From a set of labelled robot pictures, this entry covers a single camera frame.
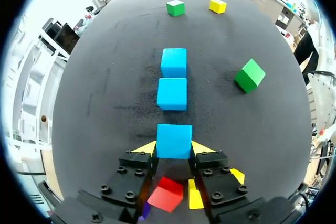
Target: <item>screw head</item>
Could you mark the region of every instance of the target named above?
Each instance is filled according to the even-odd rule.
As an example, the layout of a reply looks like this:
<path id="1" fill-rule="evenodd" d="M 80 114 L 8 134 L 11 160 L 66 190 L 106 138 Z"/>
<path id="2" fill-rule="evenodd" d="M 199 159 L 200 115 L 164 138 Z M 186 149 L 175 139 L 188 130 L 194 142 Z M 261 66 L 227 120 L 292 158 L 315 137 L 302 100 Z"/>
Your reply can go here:
<path id="1" fill-rule="evenodd" d="M 246 194 L 247 193 L 247 186 L 244 185 L 240 185 L 238 187 L 238 192 L 242 193 L 242 194 Z"/>
<path id="2" fill-rule="evenodd" d="M 214 202 L 222 201 L 223 194 L 220 191 L 216 191 L 211 195 L 211 200 Z"/>
<path id="3" fill-rule="evenodd" d="M 134 200 L 135 199 L 135 193 L 132 192 L 132 191 L 128 191 L 126 194 L 125 194 L 125 198 L 127 200 Z"/>
<path id="4" fill-rule="evenodd" d="M 93 223 L 101 223 L 102 217 L 99 214 L 92 214 L 91 216 L 91 222 Z"/>
<path id="5" fill-rule="evenodd" d="M 101 185 L 100 190 L 103 194 L 109 194 L 111 189 L 108 185 Z"/>
<path id="6" fill-rule="evenodd" d="M 212 176 L 212 170 L 210 170 L 210 169 L 207 169 L 207 170 L 204 170 L 204 172 L 203 172 L 203 175 L 205 176 L 205 177 L 211 177 Z"/>
<path id="7" fill-rule="evenodd" d="M 250 212 L 248 212 L 248 218 L 251 221 L 257 221 L 260 219 L 260 212 L 257 209 L 252 209 Z"/>
<path id="8" fill-rule="evenodd" d="M 224 166 L 223 168 L 222 168 L 222 172 L 223 173 L 230 173 L 230 167 L 228 167 L 228 166 Z"/>
<path id="9" fill-rule="evenodd" d="M 117 173 L 120 173 L 120 174 L 125 174 L 127 172 L 126 168 L 123 167 L 123 166 L 119 166 L 118 170 L 117 170 Z"/>
<path id="10" fill-rule="evenodd" d="M 135 171 L 136 177 L 143 177 L 145 175 L 144 171 L 142 169 L 137 169 Z"/>

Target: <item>wooden block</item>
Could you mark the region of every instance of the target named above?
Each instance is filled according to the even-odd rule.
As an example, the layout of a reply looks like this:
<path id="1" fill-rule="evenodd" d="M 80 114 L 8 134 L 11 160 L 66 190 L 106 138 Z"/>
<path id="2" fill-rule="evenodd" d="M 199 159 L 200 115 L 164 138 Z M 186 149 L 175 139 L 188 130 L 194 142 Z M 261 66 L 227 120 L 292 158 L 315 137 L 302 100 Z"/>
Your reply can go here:
<path id="1" fill-rule="evenodd" d="M 183 186 L 163 177 L 147 202 L 154 207 L 172 212 L 183 200 Z"/>
<path id="2" fill-rule="evenodd" d="M 265 75 L 258 63 L 254 59 L 250 59 L 238 72 L 235 81 L 246 93 L 249 93 L 259 86 Z"/>
<path id="3" fill-rule="evenodd" d="M 173 0 L 166 3 L 167 12 L 176 17 L 185 13 L 184 3 L 179 0 Z"/>
<path id="4" fill-rule="evenodd" d="M 218 14 L 224 13 L 226 10 L 226 3 L 221 0 L 210 0 L 209 9 Z"/>

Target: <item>black felt surface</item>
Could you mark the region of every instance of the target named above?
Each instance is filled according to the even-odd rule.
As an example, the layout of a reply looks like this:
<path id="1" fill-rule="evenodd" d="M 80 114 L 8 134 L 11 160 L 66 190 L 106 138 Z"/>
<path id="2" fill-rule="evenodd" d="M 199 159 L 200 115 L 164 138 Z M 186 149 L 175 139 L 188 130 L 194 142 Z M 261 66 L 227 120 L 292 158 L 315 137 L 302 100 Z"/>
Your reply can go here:
<path id="1" fill-rule="evenodd" d="M 310 150 L 310 112 L 296 60 L 281 34 L 250 0 L 113 0 L 78 41 L 54 109 L 53 155 L 63 196 L 99 188 L 127 149 L 155 140 L 158 123 L 191 124 L 193 140 L 222 149 L 245 173 L 251 200 L 288 197 L 303 181 Z M 156 106 L 164 48 L 187 48 L 188 109 Z M 266 76 L 249 94 L 234 76 L 253 58 Z M 160 176 L 187 179 L 185 162 L 161 160 Z M 204 223 L 184 202 L 172 214 L 153 209 L 148 221 Z"/>

